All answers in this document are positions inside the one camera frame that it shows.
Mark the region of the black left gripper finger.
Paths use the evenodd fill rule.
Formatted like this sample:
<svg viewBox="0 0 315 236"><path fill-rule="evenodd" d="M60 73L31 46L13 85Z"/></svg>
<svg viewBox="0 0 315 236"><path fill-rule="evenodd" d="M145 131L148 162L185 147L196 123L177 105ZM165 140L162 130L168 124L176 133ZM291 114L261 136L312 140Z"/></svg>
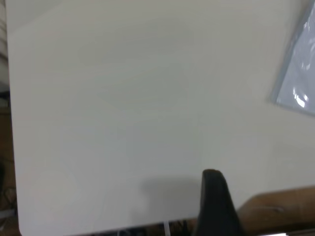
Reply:
<svg viewBox="0 0 315 236"><path fill-rule="evenodd" d="M202 172L200 212L195 236L245 236L223 174L214 169Z"/></svg>

